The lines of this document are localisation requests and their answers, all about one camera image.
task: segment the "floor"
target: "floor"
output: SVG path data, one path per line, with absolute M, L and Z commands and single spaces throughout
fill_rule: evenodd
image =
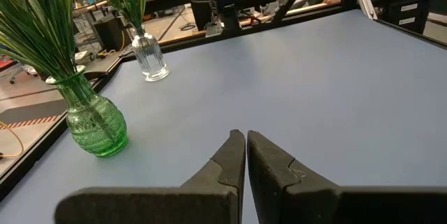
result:
M 273 3 L 268 8 L 268 12 L 273 12 L 277 4 Z M 189 5 L 179 6 L 172 10 L 172 15 L 158 17 L 156 19 L 145 22 L 143 26 L 146 32 L 152 34 L 158 40 L 175 40 L 193 34 L 197 31 L 196 27 L 185 29 L 184 26 L 194 23 L 194 16 Z M 95 12 L 96 19 L 101 18 L 101 12 Z M 446 17 L 436 17 L 437 19 L 446 19 Z M 86 23 L 86 20 L 79 19 L 75 21 L 82 35 L 92 33 Z M 424 34 L 434 39 L 447 42 L 447 27 L 439 24 L 427 22 Z M 85 45 L 80 50 L 90 50 L 98 52 L 100 49 L 98 43 Z M 105 59 L 95 59 L 90 61 L 85 59 L 81 64 L 87 66 L 87 71 L 107 70 L 118 58 L 118 53 L 110 54 Z M 0 113 L 5 110 L 45 103 L 53 100 L 60 100 L 61 96 L 55 87 L 46 84 L 39 77 L 27 75 L 25 72 L 20 73 L 15 78 L 15 84 L 10 84 L 7 77 L 8 69 L 0 73 Z M 24 148 L 30 147 L 44 132 L 51 127 L 53 122 L 45 122 L 42 124 L 34 124 L 31 126 L 15 127 L 12 130 L 20 137 L 24 144 Z M 20 152 L 20 146 L 8 130 L 0 130 L 0 153 L 16 154 Z M 8 169 L 14 162 L 15 158 L 3 158 L 0 160 L 0 174 Z

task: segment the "black metal frame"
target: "black metal frame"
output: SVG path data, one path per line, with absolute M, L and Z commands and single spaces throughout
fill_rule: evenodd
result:
M 387 2 L 390 0 L 372 0 L 373 3 L 381 3 Z M 163 53 L 173 52 L 176 50 L 182 50 L 188 47 L 194 47 L 197 45 L 203 45 L 206 43 L 213 43 L 220 40 L 225 40 L 227 38 L 234 38 L 238 36 L 244 36 L 251 33 L 257 33 L 260 31 L 266 31 L 269 29 L 276 29 L 279 27 L 288 26 L 291 24 L 296 24 L 299 22 L 306 22 L 309 20 L 314 20 L 320 17 L 325 17 L 328 15 L 334 15 L 337 13 L 341 13 L 347 10 L 351 10 L 356 8 L 355 0 L 342 0 L 341 4 L 333 5 L 333 6 L 325 6 L 321 8 L 315 8 L 311 10 L 306 10 L 305 12 L 301 12 L 295 15 L 286 15 L 286 12 L 281 19 L 276 22 L 270 22 L 265 24 L 259 24 L 256 26 L 244 28 L 240 31 L 234 31 L 230 33 L 226 33 L 220 36 L 214 36 L 211 38 L 206 38 L 204 35 L 192 36 L 189 38 L 185 38 L 182 40 L 176 40 L 172 43 L 164 43 L 161 46 L 161 50 Z M 387 24 L 386 22 L 379 21 L 380 23 L 408 33 L 412 36 L 425 40 L 429 43 L 432 43 L 437 46 L 445 47 L 445 44 L 435 41 L 431 38 L 426 38 L 422 35 L 418 35 L 412 33 L 411 31 L 405 31 L 402 28 L 396 27 L 392 24 Z M 132 61 L 135 59 L 135 56 L 127 56 L 118 59 L 114 64 L 107 70 L 106 75 L 98 77 L 97 81 L 94 82 L 93 88 L 96 92 L 99 92 L 113 77 L 116 73 L 119 65 Z M 27 174 L 28 171 L 34 166 L 34 164 L 39 161 L 40 158 L 45 154 L 45 152 L 59 139 L 62 133 L 67 129 L 67 125 L 65 122 L 66 112 L 62 114 L 62 117 L 58 121 L 54 123 L 54 125 L 47 130 L 46 134 L 41 136 L 38 140 L 36 140 L 23 154 L 19 157 L 14 164 L 12 164 L 3 174 L 0 174 L 0 201 L 2 201 L 8 194 L 11 192 L 14 187 L 19 183 L 19 181 Z

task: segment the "glass vase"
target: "glass vase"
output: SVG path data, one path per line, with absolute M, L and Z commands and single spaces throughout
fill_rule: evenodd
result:
M 145 80 L 153 82 L 166 77 L 169 70 L 163 60 L 159 42 L 146 33 L 143 27 L 134 28 L 132 32 L 135 35 L 132 41 L 133 51 Z
M 107 98 L 98 95 L 83 73 L 85 66 L 65 80 L 47 79 L 55 84 L 68 106 L 67 124 L 73 140 L 98 157 L 112 156 L 127 144 L 127 128 L 123 114 Z

